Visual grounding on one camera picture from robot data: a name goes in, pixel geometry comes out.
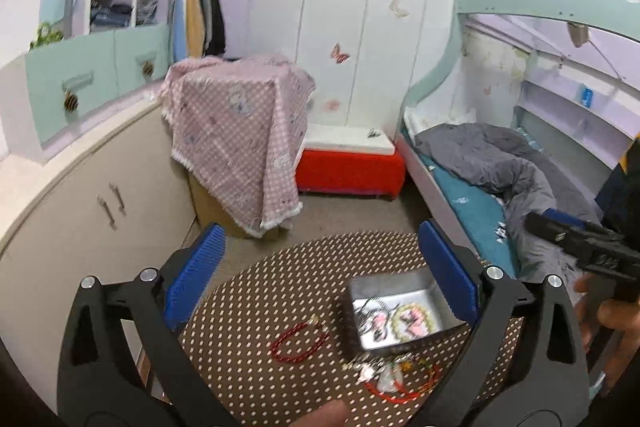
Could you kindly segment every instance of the polka dot tablecloth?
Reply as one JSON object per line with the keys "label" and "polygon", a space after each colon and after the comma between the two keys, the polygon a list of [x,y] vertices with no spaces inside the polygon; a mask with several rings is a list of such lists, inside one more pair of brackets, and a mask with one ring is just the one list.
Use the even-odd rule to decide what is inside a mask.
{"label": "polka dot tablecloth", "polygon": [[[422,401],[392,404],[356,384],[343,352],[341,299],[359,275],[402,272],[423,267],[417,237],[396,232],[366,232],[326,237],[275,253],[219,286],[185,328],[182,347],[220,402],[248,425],[286,425],[331,399],[350,409],[349,427],[400,426]],[[318,314],[330,339],[300,365],[277,362],[269,347],[293,325]],[[512,321],[500,356],[479,396],[499,390],[511,360],[520,323]],[[439,337],[422,355],[446,370],[468,337],[458,328]],[[300,354],[315,343],[317,331],[305,328],[282,348]],[[405,375],[409,389],[426,381],[422,368]]]}

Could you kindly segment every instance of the blue rubber pad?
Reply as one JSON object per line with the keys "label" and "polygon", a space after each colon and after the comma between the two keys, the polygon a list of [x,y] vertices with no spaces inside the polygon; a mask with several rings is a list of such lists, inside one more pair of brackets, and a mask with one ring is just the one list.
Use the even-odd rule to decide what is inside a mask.
{"label": "blue rubber pad", "polygon": [[176,331],[180,324],[188,322],[191,314],[207,288],[225,254],[226,235],[220,225],[211,227],[209,233],[199,238],[187,263],[166,292],[164,321]]}
{"label": "blue rubber pad", "polygon": [[577,227],[579,229],[585,229],[584,221],[578,219],[577,217],[570,216],[569,214],[565,214],[564,212],[560,212],[554,208],[550,208],[546,210],[543,214],[548,219],[553,219],[558,223],[562,223],[563,225],[567,225],[568,227]]}
{"label": "blue rubber pad", "polygon": [[453,314],[475,325],[480,317],[478,288],[429,221],[418,229],[418,245]]}

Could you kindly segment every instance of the bed frame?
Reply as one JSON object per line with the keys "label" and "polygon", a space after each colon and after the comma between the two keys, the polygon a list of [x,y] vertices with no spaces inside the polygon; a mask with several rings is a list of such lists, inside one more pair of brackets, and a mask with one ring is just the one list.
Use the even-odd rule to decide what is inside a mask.
{"label": "bed frame", "polygon": [[[404,115],[405,108],[416,107],[420,101],[440,87],[452,73],[457,61],[462,56],[462,33],[467,22],[471,22],[471,27],[480,31],[484,29],[488,35],[507,44],[522,49],[531,49],[532,59],[527,65],[527,73],[531,72],[530,68],[536,67],[539,49],[566,57],[562,50],[559,50],[559,46],[553,42],[553,39],[546,38],[531,26],[523,23],[518,19],[519,16],[583,24],[589,28],[604,30],[612,38],[623,39],[622,36],[624,36],[626,37],[623,39],[624,41],[631,39],[631,41],[635,41],[632,44],[640,42],[640,25],[637,22],[640,20],[640,3],[634,4],[627,0],[455,0],[449,42],[442,58],[430,73],[407,92],[404,98],[396,134],[396,147],[404,158],[407,170],[420,190],[431,214],[444,232],[454,243],[474,251],[476,249],[471,244],[438,184],[415,153],[411,143],[407,142],[403,133],[400,132],[404,125],[402,115]],[[625,81],[621,75],[618,78],[622,82]],[[608,123],[611,126],[616,126],[610,121]],[[626,137],[631,144],[633,140],[631,133],[626,132]]]}

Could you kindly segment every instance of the beige floor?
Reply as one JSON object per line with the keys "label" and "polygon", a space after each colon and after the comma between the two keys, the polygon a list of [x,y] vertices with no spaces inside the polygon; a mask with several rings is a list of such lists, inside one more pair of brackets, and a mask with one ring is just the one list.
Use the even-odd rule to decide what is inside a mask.
{"label": "beige floor", "polygon": [[[277,241],[227,238],[225,256],[204,295],[209,295],[215,286],[283,248],[326,235],[366,230],[414,233],[418,225],[430,217],[427,206],[410,179],[405,183],[400,197],[394,201],[320,194],[305,194],[301,199],[304,209],[295,218],[293,230],[281,233]],[[199,231],[194,227],[191,237],[194,239]]]}

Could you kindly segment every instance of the gray comforter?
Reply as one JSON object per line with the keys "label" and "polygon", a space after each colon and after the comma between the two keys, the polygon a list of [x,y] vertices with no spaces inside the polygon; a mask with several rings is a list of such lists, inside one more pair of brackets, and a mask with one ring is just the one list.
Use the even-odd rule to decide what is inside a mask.
{"label": "gray comforter", "polygon": [[505,201],[507,232],[513,241],[522,271],[520,279],[541,282],[559,275],[572,301],[579,298],[574,282],[582,274],[573,257],[524,229],[529,212],[548,208],[598,221],[586,198],[569,179],[517,132],[488,124],[443,124],[416,136],[418,149],[451,174]]}

